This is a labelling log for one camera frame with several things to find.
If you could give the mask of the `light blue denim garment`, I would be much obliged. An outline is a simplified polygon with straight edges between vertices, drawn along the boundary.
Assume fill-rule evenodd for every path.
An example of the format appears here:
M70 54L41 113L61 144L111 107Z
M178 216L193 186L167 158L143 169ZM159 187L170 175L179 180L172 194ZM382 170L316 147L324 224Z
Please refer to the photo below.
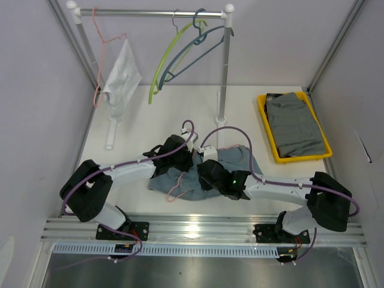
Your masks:
M229 148L218 150L218 162L225 169L249 171L250 150L244 145L235 145ZM203 201L206 199L221 196L216 189L205 191L201 188L197 165L202 162L202 157L195 154L193 157L194 166L187 172L170 168L167 173L149 180L148 189L171 195L187 201Z

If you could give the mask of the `pink wire hanger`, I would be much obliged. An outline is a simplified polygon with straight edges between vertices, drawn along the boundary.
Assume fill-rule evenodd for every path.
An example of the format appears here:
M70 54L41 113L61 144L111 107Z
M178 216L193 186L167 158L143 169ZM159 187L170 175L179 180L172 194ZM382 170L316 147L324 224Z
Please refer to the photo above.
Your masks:
M93 106L95 108L98 108L99 105L101 104L101 101L103 100L104 98L104 94L102 92L102 69L103 69L103 63L104 63L104 56L105 56L105 51L106 51L106 44L107 43L110 43L110 42L113 42L115 40L122 40L122 39L127 39L127 35L126 33L123 33L121 35L118 35L114 38L111 38L109 40L106 40L101 31L100 31L100 28L99 28L99 25L97 24L97 21L95 19L95 12L98 10L98 7L93 7L92 8L92 13L91 13L91 18L92 18L92 22L97 30L97 34L101 40L101 52L100 52L100 61L98 62L97 64L97 87L95 89L95 92L94 92L94 97L93 97Z
M249 150L243 145L233 145L218 150L218 162L230 172L247 170L248 156ZM196 202L221 196L220 192L215 189L209 191L201 189L197 164L201 163L202 158L195 154L193 160L194 167L188 172L182 172L177 178L173 177L172 180L175 180L176 183L171 182L171 186L165 188L167 202L174 202L178 199Z

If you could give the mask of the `white skirt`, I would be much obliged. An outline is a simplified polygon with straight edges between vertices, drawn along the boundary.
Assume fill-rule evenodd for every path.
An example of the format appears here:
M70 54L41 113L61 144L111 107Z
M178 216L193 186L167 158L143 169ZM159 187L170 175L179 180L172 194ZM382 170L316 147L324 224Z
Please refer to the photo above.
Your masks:
M125 40L103 89L111 119L121 121L141 80L133 51Z

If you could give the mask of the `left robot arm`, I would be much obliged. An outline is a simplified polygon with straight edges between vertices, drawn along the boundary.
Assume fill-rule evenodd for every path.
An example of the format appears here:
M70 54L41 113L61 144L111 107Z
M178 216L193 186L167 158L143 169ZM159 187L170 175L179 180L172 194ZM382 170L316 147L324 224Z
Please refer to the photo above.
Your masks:
M130 234L129 219L119 207L107 203L110 191L131 182L157 178L171 168L187 172L193 166L193 152L193 133L185 131L180 136L169 136L164 144L137 160L105 167L86 160L59 195L78 220L107 226L115 239L123 240Z

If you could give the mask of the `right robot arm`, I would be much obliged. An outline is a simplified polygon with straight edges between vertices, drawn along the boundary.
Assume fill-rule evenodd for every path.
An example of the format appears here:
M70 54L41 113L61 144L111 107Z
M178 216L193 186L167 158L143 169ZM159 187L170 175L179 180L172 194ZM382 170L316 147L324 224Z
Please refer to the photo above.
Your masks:
M230 172L207 160L197 165L197 174L202 189L214 188L231 200L270 199L299 205L277 218L274 235L281 242L318 227L333 232L347 229L352 195L324 172L311 178L275 178L247 170Z

